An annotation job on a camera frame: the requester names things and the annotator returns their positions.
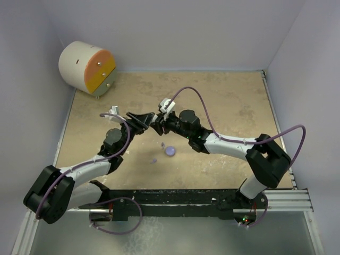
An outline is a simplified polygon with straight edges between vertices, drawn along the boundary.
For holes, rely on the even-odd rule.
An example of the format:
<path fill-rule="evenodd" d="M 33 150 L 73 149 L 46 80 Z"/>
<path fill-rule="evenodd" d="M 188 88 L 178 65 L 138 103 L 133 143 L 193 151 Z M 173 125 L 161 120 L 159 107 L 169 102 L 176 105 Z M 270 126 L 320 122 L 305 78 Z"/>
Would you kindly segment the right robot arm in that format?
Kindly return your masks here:
<path fill-rule="evenodd" d="M 261 134 L 257 138 L 240 139 L 214 134 L 203 127 L 193 110 L 183 110 L 179 116 L 174 112 L 157 114 L 150 125 L 159 135 L 176 133 L 188 139 L 189 146 L 196 152 L 221 154 L 246 161 L 252 175 L 239 188 L 236 202 L 248 208 L 255 197 L 267 188 L 278 187 L 291 163 L 288 154 L 274 141 L 257 144 L 270 138 Z"/>

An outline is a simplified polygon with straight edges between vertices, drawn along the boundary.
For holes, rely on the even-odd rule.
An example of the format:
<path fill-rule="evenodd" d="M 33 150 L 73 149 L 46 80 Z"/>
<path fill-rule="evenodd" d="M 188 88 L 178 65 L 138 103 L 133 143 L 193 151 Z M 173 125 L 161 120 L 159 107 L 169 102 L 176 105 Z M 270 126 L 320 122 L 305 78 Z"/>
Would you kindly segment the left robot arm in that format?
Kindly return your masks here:
<path fill-rule="evenodd" d="M 56 168 L 46 166 L 23 199 L 23 204 L 48 224 L 55 223 L 67 211 L 71 196 L 76 188 L 90 183 L 96 177 L 108 175 L 117 170 L 123 162 L 123 155 L 135 135 L 147 130 L 155 113 L 127 113 L 125 119 L 113 113 L 101 113 L 121 124 L 119 129 L 108 131 L 98 154 L 73 166 Z"/>

